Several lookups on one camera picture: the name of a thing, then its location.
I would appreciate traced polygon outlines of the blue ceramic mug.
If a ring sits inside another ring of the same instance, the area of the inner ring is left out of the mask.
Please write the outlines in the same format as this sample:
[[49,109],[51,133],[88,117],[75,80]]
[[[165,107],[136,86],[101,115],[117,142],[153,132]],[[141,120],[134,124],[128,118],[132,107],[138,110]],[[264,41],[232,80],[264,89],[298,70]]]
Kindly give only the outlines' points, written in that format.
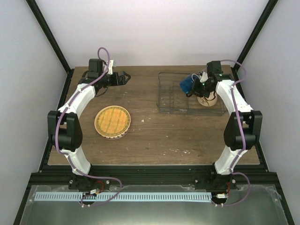
[[184,78],[181,82],[180,82],[180,88],[181,90],[186,94],[186,97],[190,97],[192,96],[192,94],[190,94],[190,91],[192,89],[192,84],[196,79],[200,79],[199,75],[193,73],[188,75],[186,78]]

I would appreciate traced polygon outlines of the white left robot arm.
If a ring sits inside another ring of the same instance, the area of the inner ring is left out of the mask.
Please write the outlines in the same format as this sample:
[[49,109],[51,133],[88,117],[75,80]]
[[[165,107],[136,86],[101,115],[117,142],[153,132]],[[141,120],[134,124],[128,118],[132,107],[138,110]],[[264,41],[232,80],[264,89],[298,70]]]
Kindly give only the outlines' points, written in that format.
[[88,70],[83,73],[70,99],[47,115],[49,142],[67,159],[85,189],[93,188],[96,178],[89,173],[91,163],[82,150],[83,132],[79,118],[100,89],[126,85],[130,80],[131,76],[125,71],[115,72],[113,64],[111,59],[90,59]]

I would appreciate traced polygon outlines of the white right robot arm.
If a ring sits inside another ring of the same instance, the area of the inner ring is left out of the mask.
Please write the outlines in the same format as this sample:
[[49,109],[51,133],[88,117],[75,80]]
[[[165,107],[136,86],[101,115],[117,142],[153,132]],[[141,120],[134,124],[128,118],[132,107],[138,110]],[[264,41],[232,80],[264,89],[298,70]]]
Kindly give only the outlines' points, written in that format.
[[241,157],[259,142],[263,115],[245,101],[236,87],[240,81],[224,73],[220,61],[207,63],[206,69],[191,79],[191,95],[207,98],[215,93],[230,114],[223,135],[224,150],[208,177],[209,185],[218,189],[230,180]]

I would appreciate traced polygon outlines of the cream ceramic bowl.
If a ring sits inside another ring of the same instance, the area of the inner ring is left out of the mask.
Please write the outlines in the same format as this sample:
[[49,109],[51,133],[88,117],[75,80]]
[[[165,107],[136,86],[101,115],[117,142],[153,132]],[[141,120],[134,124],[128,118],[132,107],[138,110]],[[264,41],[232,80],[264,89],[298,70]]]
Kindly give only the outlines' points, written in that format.
[[209,97],[197,97],[199,104],[205,107],[212,107],[216,104],[218,96],[215,92],[211,92]]

